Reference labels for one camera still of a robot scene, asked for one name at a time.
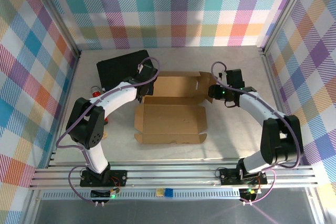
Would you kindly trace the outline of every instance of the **cardboard box flap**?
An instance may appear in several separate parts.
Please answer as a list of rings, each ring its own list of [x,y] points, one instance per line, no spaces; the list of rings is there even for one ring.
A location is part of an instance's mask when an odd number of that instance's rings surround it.
[[[135,139],[141,144],[201,144],[206,134],[201,135],[160,135],[136,133]]]
[[[144,104],[151,105],[197,105],[204,100],[204,96],[197,97],[153,97],[145,96],[143,98]]]
[[[147,135],[198,135],[207,128],[205,108],[141,104],[135,110],[134,126]]]
[[[199,71],[160,71],[159,77],[199,77]]]
[[[162,71],[154,83],[153,95],[145,96],[143,103],[169,104],[169,101],[171,101],[172,104],[195,105],[205,99],[212,102],[212,99],[207,95],[208,87],[215,83],[216,80],[208,72]]]
[[[212,103],[212,98],[208,96],[208,90],[211,85],[216,84],[216,80],[211,73],[208,72],[199,72],[201,77],[198,84],[198,89],[200,94],[205,95],[205,99]]]
[[[159,76],[154,82],[153,97],[194,97],[197,85],[195,76]]]

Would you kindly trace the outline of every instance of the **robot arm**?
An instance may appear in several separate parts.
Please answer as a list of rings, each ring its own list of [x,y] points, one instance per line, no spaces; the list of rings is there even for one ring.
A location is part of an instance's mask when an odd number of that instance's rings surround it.
[[[152,95],[155,80],[142,86],[125,87],[148,81],[154,78],[157,71],[152,65],[144,63],[134,77],[126,78],[115,88],[119,89],[118,92],[111,93],[108,96],[102,94],[89,100],[79,98],[73,106],[66,129],[73,125],[90,105],[100,100],[87,114],[89,118],[82,119],[69,132],[69,135],[77,145],[83,148],[89,162],[87,170],[90,176],[93,176],[101,185],[108,183],[111,177],[110,164],[104,156],[100,143],[104,132],[104,118],[125,103],[136,99],[141,101],[144,95]]]
[[[212,85],[208,91],[210,97],[225,101],[225,104],[234,102],[235,106],[247,111],[262,126],[260,150],[238,162],[237,170],[240,179],[257,177],[263,169],[271,165],[295,160],[297,149],[294,139],[283,121],[268,109],[271,106],[260,98],[254,88],[245,87],[240,69],[226,71],[225,76],[228,86],[258,97],[257,100],[246,93],[232,91],[220,85]],[[300,152],[303,153],[299,119],[294,115],[287,116],[278,111],[277,114],[291,126],[298,139]]]
[[[122,87],[129,86],[129,85],[130,84],[128,82],[122,82],[116,87],[116,89],[121,89]],[[123,106],[125,103],[134,101],[137,98],[136,94],[137,94],[137,88],[134,88],[134,87],[125,88],[125,89],[120,90],[119,92],[110,94],[104,100],[101,100],[97,104],[97,106],[101,106],[103,108],[104,118],[106,118],[114,110]],[[101,96],[102,95],[91,98],[89,100],[90,103],[92,104],[95,101],[101,99]],[[101,148],[101,143],[100,143],[101,138],[102,138],[102,134],[100,133],[96,137],[98,144],[90,148],[87,148],[87,146],[85,147],[79,142],[77,143],[79,146],[83,147],[84,152],[87,154],[87,157],[89,158],[89,162],[90,162],[89,169],[96,174],[101,174],[109,166],[109,163],[107,159],[105,158],[104,152]]]

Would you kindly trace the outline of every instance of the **aluminum rail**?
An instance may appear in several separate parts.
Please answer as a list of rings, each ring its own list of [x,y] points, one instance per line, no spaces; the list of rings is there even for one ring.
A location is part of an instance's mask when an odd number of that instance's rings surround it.
[[[218,167],[235,168],[238,160],[196,160],[196,161],[140,161],[140,162],[110,162],[111,169],[128,171],[128,180],[122,189],[210,189],[210,188],[248,188],[248,185],[221,186],[215,177]],[[70,189],[68,174],[77,164],[50,166],[48,169],[37,169],[31,189]],[[71,182],[76,188],[81,188],[80,168],[71,174]],[[311,166],[299,166],[296,169],[275,167],[277,181],[275,188],[315,187],[318,180]],[[273,182],[272,172],[267,172],[269,188]],[[85,189],[109,189],[107,187],[86,187]]]

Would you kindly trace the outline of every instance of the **metal extrusion bar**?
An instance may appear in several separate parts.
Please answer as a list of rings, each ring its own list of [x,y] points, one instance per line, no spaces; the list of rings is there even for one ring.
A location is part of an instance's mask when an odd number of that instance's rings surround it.
[[[37,169],[31,189],[70,189],[68,174],[75,164],[55,166],[48,169]],[[133,162],[133,163],[111,163],[112,169],[125,169],[128,171],[127,185],[123,190],[128,189],[218,189],[218,188],[248,188],[248,185],[221,186],[219,179],[215,177],[218,167],[235,168],[233,162]],[[293,187],[314,187],[317,185],[317,178],[310,166],[300,166],[296,169],[274,168],[277,173],[275,188]],[[80,183],[80,169],[71,175],[71,182],[76,188]],[[268,185],[262,188],[269,188],[273,182],[272,172],[267,172]],[[109,189],[106,187],[95,187],[85,189]]]
[[[264,54],[261,55],[261,60],[262,60],[262,62],[264,64],[264,67],[265,67],[268,83],[271,87],[271,91],[272,91],[277,109],[279,111],[283,112],[283,113],[286,113],[285,105],[284,105],[284,102],[281,98],[280,90],[278,89],[278,86],[275,82],[275,76],[274,76],[274,73],[272,71],[271,64],[270,64],[268,58]]]
[[[265,55],[267,56],[269,53],[270,48],[272,47],[273,43],[276,41],[278,38],[283,26],[285,25],[289,15],[293,11],[296,3],[298,0],[289,0],[286,7],[282,10],[280,17],[275,24],[273,31],[271,32],[271,35],[269,36],[266,44],[265,44]]]
[[[64,119],[65,119],[66,112],[68,110],[70,95],[71,95],[72,88],[73,88],[73,85],[72,85],[73,84],[73,79],[75,78],[75,73],[77,71],[78,61],[79,61],[79,58],[76,58],[76,62],[74,64],[73,71],[72,71],[70,81],[69,81],[70,85],[68,86],[68,89],[65,93],[66,97],[65,97],[64,104],[63,104],[63,110],[60,113],[60,120],[59,120],[59,123],[57,125],[56,134],[54,134],[54,137],[52,138],[50,148],[48,149],[48,152],[47,152],[47,158],[46,158],[46,160],[44,162],[44,165],[43,165],[43,167],[45,167],[45,168],[47,168],[49,166],[49,163],[52,162],[55,159],[56,141],[61,136],[61,129],[63,128],[63,124],[65,122]]]
[[[90,189],[79,189],[78,192],[85,198],[90,198]],[[173,198],[176,200],[192,199],[239,199],[239,189],[236,188],[217,188],[217,189],[175,189]],[[43,190],[41,194],[43,200],[73,200],[78,199],[72,190]],[[116,194],[114,199],[147,199],[165,200],[165,197],[158,197],[155,189],[128,189]]]
[[[76,57],[80,56],[80,50],[78,49],[74,39],[72,38],[71,33],[69,32],[67,26],[63,22],[60,13],[58,12],[56,6],[54,5],[53,0],[41,0],[44,7],[48,11],[49,15],[51,16],[52,20],[56,24],[57,28],[59,29],[60,33],[64,37],[67,44],[71,47],[71,51]]]

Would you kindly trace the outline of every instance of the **cable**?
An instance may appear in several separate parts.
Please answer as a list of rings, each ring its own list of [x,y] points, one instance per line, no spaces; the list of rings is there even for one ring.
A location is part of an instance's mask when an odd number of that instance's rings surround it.
[[[261,201],[261,200],[265,199],[265,198],[267,197],[267,195],[269,195],[269,193],[272,191],[272,189],[273,189],[273,187],[274,187],[274,185],[275,185],[275,181],[276,181],[276,179],[277,179],[277,174],[276,174],[276,172],[275,172],[273,169],[270,169],[270,171],[273,172],[273,174],[274,174],[274,180],[273,180],[273,183],[272,183],[271,187],[270,187],[269,190],[265,193],[265,195],[263,195],[263,196],[262,196],[261,198],[259,198],[259,199],[256,199],[256,200],[251,201],[251,203],[256,203],[256,202],[258,202],[258,201]],[[244,198],[240,198],[240,199],[241,199],[242,201],[244,201],[244,202],[250,203],[250,201],[247,200],[247,199],[244,199]]]
[[[70,180],[71,173],[72,173],[75,169],[77,169],[77,168],[79,168],[79,167],[86,168],[87,166],[85,166],[85,165],[77,165],[77,166],[75,166],[74,168],[72,168],[72,169],[70,170],[69,175],[68,175],[69,186],[71,187],[72,191],[73,191],[79,198],[81,198],[82,200],[84,200],[84,201],[86,201],[86,202],[88,202],[88,203],[90,203],[90,204],[94,204],[94,205],[95,205],[95,203],[94,203],[93,201],[91,201],[91,200],[89,200],[89,199],[85,199],[83,196],[81,196],[81,194],[75,190],[75,187],[74,187],[74,186],[72,185],[72,183],[71,183],[71,180]]]
[[[218,167],[218,168],[216,169],[216,171],[215,171],[215,177],[218,178],[218,179],[222,179],[221,177],[218,177],[218,176],[217,176],[217,172],[218,172],[219,169],[227,169],[227,168],[225,168],[225,167]]]
[[[260,180],[259,177],[257,177],[257,180],[258,180],[259,185],[258,185],[258,189],[257,189],[257,195],[256,195],[256,198],[254,200],[257,200],[257,198],[258,198],[258,192],[261,189],[261,180]]]
[[[224,105],[225,105],[225,107],[227,107],[227,108],[229,108],[229,109],[230,109],[230,108],[234,108],[234,107],[237,106],[237,105],[231,105],[231,106],[228,106],[228,105],[226,105],[226,103],[227,103],[227,101],[224,102]]]
[[[97,206],[97,204],[98,204],[98,202],[96,201],[96,203],[94,203],[93,201],[91,201],[91,200],[89,200],[89,199],[85,199],[84,197],[82,197],[80,194],[79,194],[79,192],[77,192],[76,190],[75,190],[75,187],[72,185],[72,183],[71,183],[71,180],[70,180],[70,176],[71,176],[71,173],[75,170],[75,169],[77,169],[77,168],[79,168],[79,167],[82,167],[82,168],[88,168],[89,166],[90,166],[90,160],[89,160],[89,157],[88,157],[88,155],[85,153],[85,150],[84,150],[84,148],[83,147],[81,147],[81,146],[78,146],[78,145],[59,145],[59,143],[61,142],[61,140],[67,135],[67,134],[69,134],[69,132],[86,116],[86,114],[93,108],[93,106],[95,106],[95,105],[97,105],[99,102],[101,102],[105,97],[107,97],[107,96],[109,96],[109,95],[111,95],[111,94],[113,94],[113,93],[115,93],[115,92],[118,92],[118,91],[121,91],[121,90],[123,90],[123,89],[127,89],[127,88],[135,88],[135,87],[139,87],[139,86],[142,86],[142,85],[146,85],[146,84],[148,84],[148,83],[150,83],[150,82],[152,82],[152,81],[154,81],[156,78],[157,78],[157,76],[159,75],[159,72],[160,72],[160,69],[161,69],[161,66],[160,66],[160,62],[156,59],[156,58],[154,58],[154,57],[147,57],[147,58],[145,58],[145,59],[143,59],[141,62],[140,62],[140,64],[138,65],[138,68],[140,68],[140,66],[145,62],[145,61],[147,61],[147,60],[150,60],[150,59],[152,59],[152,60],[155,60],[156,61],[156,63],[157,63],[157,72],[156,72],[156,74],[151,78],[151,79],[149,79],[148,81],[144,81],[144,82],[141,82],[141,83],[137,83],[137,84],[130,84],[130,85],[127,85],[127,86],[123,86],[123,87],[121,87],[121,88],[119,88],[119,89],[113,89],[113,90],[109,90],[108,92],[106,92],[106,93],[104,93],[101,97],[100,97],[100,99],[97,99],[94,103],[92,103],[84,112],[83,112],[83,114],[80,116],[80,117],[78,117],[77,118],[77,120],[59,137],[59,139],[56,141],[56,147],[57,148],[60,148],[60,149],[64,149],[64,148],[77,148],[77,149],[80,149],[81,151],[82,151],[82,153],[83,153],[83,156],[84,156],[84,158],[85,158],[85,160],[86,160],[86,165],[84,166],[84,165],[77,165],[77,166],[75,166],[74,168],[72,168],[71,170],[70,170],[70,172],[69,172],[69,175],[68,175],[68,181],[69,181],[69,186],[71,187],[71,189],[72,189],[72,191],[80,198],[80,199],[82,199],[82,200],[84,200],[84,201],[87,201],[87,202],[89,202],[89,203],[91,203],[91,204],[94,204],[95,206]]]
[[[281,116],[279,115],[279,113],[277,111],[275,111],[271,106],[269,106],[263,99],[255,96],[254,94],[251,94],[249,92],[246,92],[244,90],[240,90],[240,89],[235,89],[235,88],[232,88],[232,87],[229,87],[227,85],[224,85],[222,84],[218,79],[217,77],[214,75],[214,66],[216,64],[221,64],[222,66],[224,66],[225,68],[225,72],[226,72],[226,65],[221,62],[221,61],[216,61],[215,63],[212,64],[211,66],[211,74],[213,76],[213,78],[216,80],[216,82],[221,85],[222,87],[228,89],[228,90],[231,90],[231,91],[235,91],[235,92],[239,92],[239,93],[242,93],[242,94],[246,94],[254,99],[256,99],[257,101],[259,101],[263,106],[265,106],[270,112],[272,112],[276,117],[278,117],[283,123],[284,125],[287,127],[287,129],[289,130],[291,136],[293,137],[294,139],[294,143],[295,143],[295,147],[296,147],[296,152],[297,152],[297,160],[295,162],[294,165],[292,166],[287,166],[287,165],[282,165],[282,164],[279,164],[279,166],[283,167],[283,168],[288,168],[288,169],[293,169],[293,168],[296,168],[299,164],[300,164],[300,159],[301,159],[301,150],[300,150],[300,144],[299,144],[299,141],[298,141],[298,138],[296,137],[292,127],[289,125],[289,123]],[[266,171],[266,170],[269,170],[270,168],[272,168],[273,166],[270,166],[266,169],[264,169],[263,171]]]
[[[86,170],[86,169],[83,168],[82,170],[79,171],[79,176],[80,176],[82,179],[84,179],[84,177],[83,177],[83,170]]]
[[[112,177],[111,180],[113,181],[113,183],[116,186],[116,188],[120,190],[120,186],[121,186],[120,180],[118,178],[116,178],[116,177]]]

